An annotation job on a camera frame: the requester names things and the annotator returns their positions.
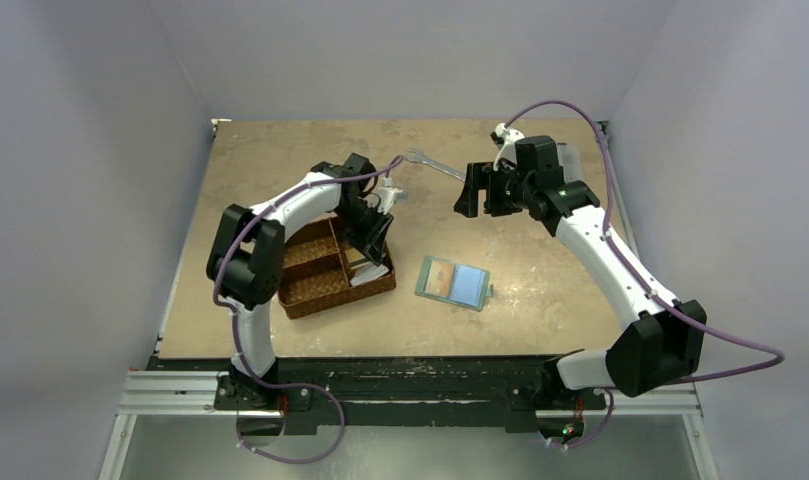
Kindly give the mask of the teal leather card holder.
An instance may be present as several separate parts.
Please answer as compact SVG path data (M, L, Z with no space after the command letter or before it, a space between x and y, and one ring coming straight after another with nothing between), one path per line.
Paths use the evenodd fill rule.
M452 290L448 298L442 298L424 292L425 277L432 259L445 260L454 263L456 266ZM478 267L460 264L434 256L425 256L415 284L414 293L423 298L480 312L483 310L487 299L494 295L494 287L490 277L491 274L489 271Z

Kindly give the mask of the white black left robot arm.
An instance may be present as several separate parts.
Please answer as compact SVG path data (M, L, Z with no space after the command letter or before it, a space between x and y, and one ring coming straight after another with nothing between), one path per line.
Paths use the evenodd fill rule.
M378 178L387 179L403 161L398 155L382 169L357 154L342 165L321 162L270 200L224 210L206 274L213 282L213 302L230 313L231 363L245 375L239 395L252 408L267 408L278 395L278 382L267 375L276 362L270 311L284 277L287 241L317 217L333 213L343 221L348 243L372 264L381 264L393 203L371 205L364 189Z

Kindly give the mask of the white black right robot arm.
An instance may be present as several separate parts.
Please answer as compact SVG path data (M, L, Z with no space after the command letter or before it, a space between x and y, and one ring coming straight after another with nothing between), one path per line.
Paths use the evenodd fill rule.
M592 387L636 397L693 374L703 346L706 312L653 280L606 217L590 187L568 182L549 136L503 140L493 162L470 163L455 212L473 218L527 212L585 267L620 322L603 350L580 350L548 361L541 392L556 407Z

